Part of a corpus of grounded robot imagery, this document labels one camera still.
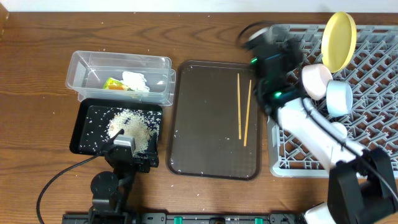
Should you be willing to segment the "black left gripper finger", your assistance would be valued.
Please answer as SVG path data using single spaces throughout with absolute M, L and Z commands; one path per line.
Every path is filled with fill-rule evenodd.
M 157 153 L 157 142 L 158 142 L 158 134 L 154 133 L 149 141 L 148 147 L 147 147 L 147 157 L 149 159 L 156 159 L 158 158 L 158 153 Z
M 115 140 L 124 134 L 124 130 L 120 129 L 113 137 L 111 137 L 108 142 L 107 142 L 107 149 L 113 149 L 114 147 L 117 146 L 115 143 Z

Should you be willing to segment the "rice and food scraps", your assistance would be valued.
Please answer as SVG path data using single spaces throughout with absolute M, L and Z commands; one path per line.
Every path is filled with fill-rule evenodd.
M 95 155 L 105 143 L 123 130 L 124 135 L 134 138 L 133 155 L 145 158 L 150 139 L 155 134 L 159 135 L 161 119 L 160 111 L 91 106 L 77 145 L 77 153 Z

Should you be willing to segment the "pink white bowl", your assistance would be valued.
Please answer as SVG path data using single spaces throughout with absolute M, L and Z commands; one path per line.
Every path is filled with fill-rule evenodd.
M 306 65 L 302 69 L 302 83 L 305 91 L 314 100 L 326 95 L 326 88 L 333 77 L 329 69 L 322 63 Z

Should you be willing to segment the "green snack wrapper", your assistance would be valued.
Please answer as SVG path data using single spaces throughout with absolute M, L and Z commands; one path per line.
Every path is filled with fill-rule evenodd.
M 103 89 L 105 90 L 123 90 L 123 91 L 132 91 L 132 88 L 127 85 L 124 80 L 117 80 L 115 78 L 109 77 L 104 85 Z

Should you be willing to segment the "white napkin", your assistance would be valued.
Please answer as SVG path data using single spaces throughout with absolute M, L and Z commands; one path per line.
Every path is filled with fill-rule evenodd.
M 143 74 L 125 71 L 122 74 L 122 78 L 121 82 L 125 90 L 150 92 L 150 88 L 146 85 L 147 80 Z

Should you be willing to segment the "yellow plate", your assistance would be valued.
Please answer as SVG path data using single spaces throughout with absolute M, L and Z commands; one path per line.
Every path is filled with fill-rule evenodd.
M 334 13 L 327 22 L 322 36 L 322 63 L 335 73 L 351 61 L 357 41 L 354 19 L 345 12 Z

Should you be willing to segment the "wooden chopstick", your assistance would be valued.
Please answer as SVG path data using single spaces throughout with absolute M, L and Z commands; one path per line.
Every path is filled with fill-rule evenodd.
M 240 76 L 237 73 L 237 101 L 238 101 L 238 139 L 242 139 L 241 131 L 241 90 L 240 90 Z
M 244 147 L 247 146 L 247 141 L 248 141 L 249 114 L 251 107 L 251 87 L 252 87 L 252 80 L 250 79 L 249 88 L 248 88 L 247 106 L 246 106 L 246 119 L 245 119 L 244 144 L 243 144 Z

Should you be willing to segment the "blue bowl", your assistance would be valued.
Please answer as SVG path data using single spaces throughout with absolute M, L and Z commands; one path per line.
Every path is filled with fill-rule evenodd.
M 346 82 L 332 80 L 326 88 L 326 107 L 332 117 L 349 114 L 353 106 L 353 92 Z

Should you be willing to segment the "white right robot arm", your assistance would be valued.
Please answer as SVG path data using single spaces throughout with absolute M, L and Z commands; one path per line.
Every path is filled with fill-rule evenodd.
M 327 201 L 307 210 L 306 223 L 376 223 L 397 213 L 397 187 L 390 158 L 345 137 L 286 79 L 299 67 L 301 53 L 293 40 L 284 46 L 252 40 L 259 106 L 298 139 L 328 171 Z

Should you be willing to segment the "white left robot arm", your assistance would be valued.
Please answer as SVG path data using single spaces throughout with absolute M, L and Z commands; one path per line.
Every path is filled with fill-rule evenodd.
M 134 154 L 135 139 L 120 130 L 101 148 L 101 153 L 113 171 L 100 172 L 91 181 L 92 208 L 88 223 L 140 223 L 140 215 L 127 204 L 135 176 L 159 166 L 158 134 L 154 134 L 143 158 Z

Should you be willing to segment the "black waste tray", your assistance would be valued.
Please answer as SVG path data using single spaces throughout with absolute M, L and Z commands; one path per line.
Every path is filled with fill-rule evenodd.
M 78 115 L 70 142 L 70 151 L 74 154 L 78 154 L 77 145 L 80 142 L 81 135 L 83 132 L 83 126 L 86 120 L 86 115 L 88 113 L 89 107 L 91 106 L 106 106 L 106 107 L 134 109 L 134 110 L 160 111 L 162 112 L 163 115 L 162 108 L 159 105 L 133 103 L 130 101 L 121 101 L 121 100 L 87 98 L 80 103 L 80 108 L 78 110 Z

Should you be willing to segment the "grey dishwasher rack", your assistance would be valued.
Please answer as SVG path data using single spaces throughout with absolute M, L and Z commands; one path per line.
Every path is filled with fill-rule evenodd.
M 353 91 L 350 114 L 332 118 L 326 100 L 315 101 L 319 112 L 339 122 L 348 138 L 368 149 L 381 148 L 397 170 L 397 26 L 358 25 L 350 63 L 332 74 Z M 304 145 L 275 122 L 267 122 L 269 169 L 276 177 L 326 178 L 328 174 Z

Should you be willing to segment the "clear plastic bin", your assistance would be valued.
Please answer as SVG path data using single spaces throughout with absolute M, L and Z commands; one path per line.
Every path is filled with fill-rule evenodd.
M 109 77 L 122 80 L 125 71 L 143 74 L 150 92 L 103 89 Z M 168 57 L 79 50 L 72 54 L 65 85 L 78 93 L 78 101 L 101 98 L 170 106 L 175 82 L 176 72 Z

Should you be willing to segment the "brown serving tray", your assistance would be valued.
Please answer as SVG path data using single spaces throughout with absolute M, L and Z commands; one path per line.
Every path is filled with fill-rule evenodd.
M 237 73 L 241 90 L 238 139 Z M 177 175 L 252 180 L 261 171 L 262 113 L 251 94 L 248 141 L 244 129 L 248 64 L 187 60 L 178 68 L 167 167 Z

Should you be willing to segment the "black rail at table edge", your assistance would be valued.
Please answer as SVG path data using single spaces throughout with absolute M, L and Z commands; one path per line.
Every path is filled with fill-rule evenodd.
M 265 215 L 239 214 L 183 214 L 183 213 L 137 213 L 134 210 L 121 214 L 101 213 L 90 208 L 88 213 L 68 213 L 62 217 L 63 224 L 130 223 L 130 224 L 306 224 L 302 214 L 270 213 Z

